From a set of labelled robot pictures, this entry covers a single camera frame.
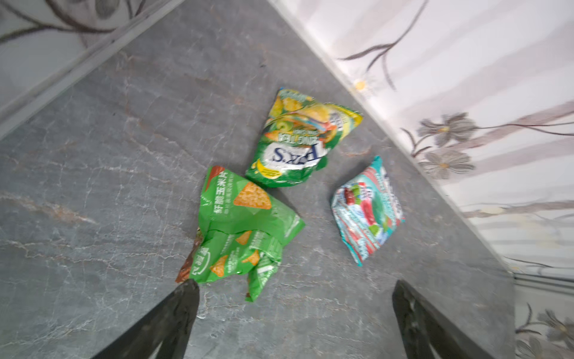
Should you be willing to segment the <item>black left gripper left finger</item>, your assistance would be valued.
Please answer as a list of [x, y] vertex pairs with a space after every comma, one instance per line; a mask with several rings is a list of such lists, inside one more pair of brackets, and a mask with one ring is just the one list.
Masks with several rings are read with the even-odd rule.
[[196, 281], [180, 284], [95, 358], [183, 358], [200, 304]]

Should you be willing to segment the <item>green yellow Fox's candy bag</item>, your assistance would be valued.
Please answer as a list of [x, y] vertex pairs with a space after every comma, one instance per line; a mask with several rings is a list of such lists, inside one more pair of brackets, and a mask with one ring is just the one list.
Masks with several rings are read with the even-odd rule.
[[362, 122], [345, 106], [281, 88], [245, 176], [268, 188], [299, 185], [326, 167], [327, 154]]

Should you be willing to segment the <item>teal Fox's candy bag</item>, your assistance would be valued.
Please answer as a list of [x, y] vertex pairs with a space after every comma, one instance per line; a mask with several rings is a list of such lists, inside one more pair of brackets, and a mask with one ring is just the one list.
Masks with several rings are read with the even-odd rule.
[[405, 221], [399, 199], [379, 156], [335, 191], [331, 209], [342, 242], [359, 267]]

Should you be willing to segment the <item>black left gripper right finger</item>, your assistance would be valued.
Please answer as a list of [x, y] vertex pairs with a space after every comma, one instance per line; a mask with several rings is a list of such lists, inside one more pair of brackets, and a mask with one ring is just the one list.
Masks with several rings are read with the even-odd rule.
[[409, 359], [492, 357], [406, 281], [396, 283], [393, 310]]

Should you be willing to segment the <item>green corn chips bag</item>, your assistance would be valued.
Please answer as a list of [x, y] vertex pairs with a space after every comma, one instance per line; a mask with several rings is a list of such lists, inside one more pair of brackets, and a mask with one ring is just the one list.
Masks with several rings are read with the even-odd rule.
[[176, 282], [207, 284], [244, 275], [246, 300], [255, 302], [278, 271], [284, 248], [304, 227], [293, 209], [263, 188], [212, 166], [201, 191], [194, 247]]

